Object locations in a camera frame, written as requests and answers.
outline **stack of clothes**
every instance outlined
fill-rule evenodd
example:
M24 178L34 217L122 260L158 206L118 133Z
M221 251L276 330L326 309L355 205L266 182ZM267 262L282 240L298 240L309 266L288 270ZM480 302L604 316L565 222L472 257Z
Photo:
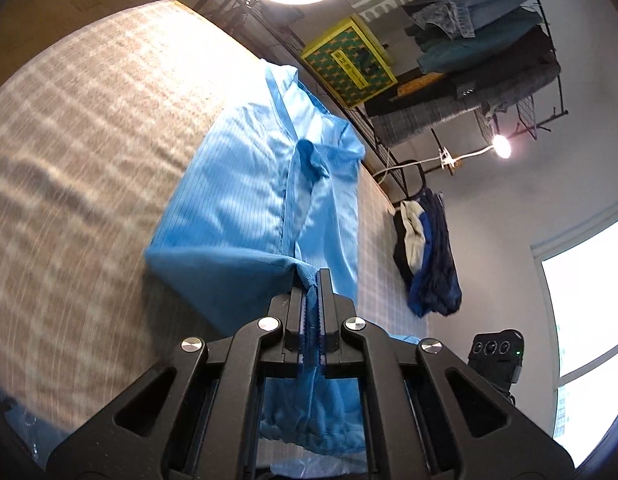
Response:
M409 291L409 308L420 317L457 312L462 291L442 196L423 189L415 200L400 204L393 222L398 234L393 259Z
M406 76L418 88L388 89L365 103L388 147L470 110L504 112L553 82L560 65L540 14L527 0L418 0L404 9L422 56ZM422 85L414 85L422 78Z

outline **black metal rack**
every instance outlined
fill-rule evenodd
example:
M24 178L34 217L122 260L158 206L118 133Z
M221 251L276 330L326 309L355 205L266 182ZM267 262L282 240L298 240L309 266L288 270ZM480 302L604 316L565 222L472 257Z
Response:
M193 7L193 10L209 19L212 23L243 44L249 43L248 34L244 33L244 25L248 16L252 16L275 39L275 41L278 42L278 44L285 48L285 50L301 67L307 70L308 73L313 74L311 67L301 57L301 53L305 47L304 42L291 30L291 28L287 26L275 26L269 22L269 20L263 15L261 0L223 0L215 7L205 9L205 7L208 7L208 4L212 1L213 0L199 0ZM555 44L553 42L553 36L551 35L551 27L544 11L544 6L542 5L541 0L535 0L535 3L542 17L542 26L551 40L551 44L553 45L552 52L555 55ZM317 77L314 79L322 90L330 96L329 88L324 84L324 82ZM531 97L527 102L519 104L519 126L522 127L518 127L518 129L509 138L529 133L534 139L537 139L538 129L550 131L546 127L547 124L550 124L551 122L569 114L569 111L564 106L564 94L562 91L562 79L560 76L557 78L557 86L560 107L554 107L553 114L550 117L541 121L536 121L535 103L533 101L533 97ZM385 164L387 167L391 167L404 164L405 162L412 162L401 162L395 158L393 153L391 153L391 150L387 148L375 135L374 127L371 124L371 121L364 113L362 113L361 110L357 107L348 109L337 98L333 98L332 101L338 106L342 115L356 128L362 140L364 140L382 164ZM431 129L431 133L434 136L438 147L442 150L442 144L436 135L435 130ZM426 170L418 165L418 171L423 179L423 185L424 176L426 174L440 169L442 169L440 165L428 168ZM399 186L400 190L404 193L405 197L412 196L407 187L407 179L404 173L404 168L391 170L389 174Z

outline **green patterned box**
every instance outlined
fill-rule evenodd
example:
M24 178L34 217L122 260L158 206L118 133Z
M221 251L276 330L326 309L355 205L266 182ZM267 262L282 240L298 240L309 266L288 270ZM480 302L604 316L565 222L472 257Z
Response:
M397 83L387 53L356 14L308 45L302 58L347 108Z

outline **bright window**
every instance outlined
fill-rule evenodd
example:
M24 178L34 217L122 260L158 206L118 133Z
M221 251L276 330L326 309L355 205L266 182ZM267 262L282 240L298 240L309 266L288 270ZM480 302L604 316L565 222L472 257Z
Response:
M577 466L618 415L618 221L540 261L560 363L554 438Z

